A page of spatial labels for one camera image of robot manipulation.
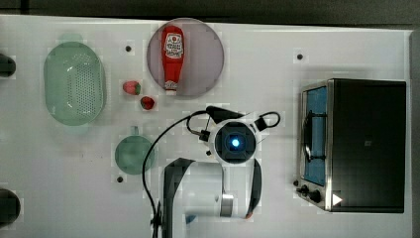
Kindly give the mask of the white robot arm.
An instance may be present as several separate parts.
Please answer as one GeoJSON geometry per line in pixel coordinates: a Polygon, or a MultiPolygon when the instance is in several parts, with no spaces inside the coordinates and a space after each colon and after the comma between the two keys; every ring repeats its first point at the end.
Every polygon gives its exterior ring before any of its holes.
{"type": "Polygon", "coordinates": [[[168,164],[161,174],[158,238],[186,238],[187,224],[198,216],[251,217],[263,190],[260,141],[256,123],[225,120],[210,131],[210,162],[178,158],[168,164]]]}

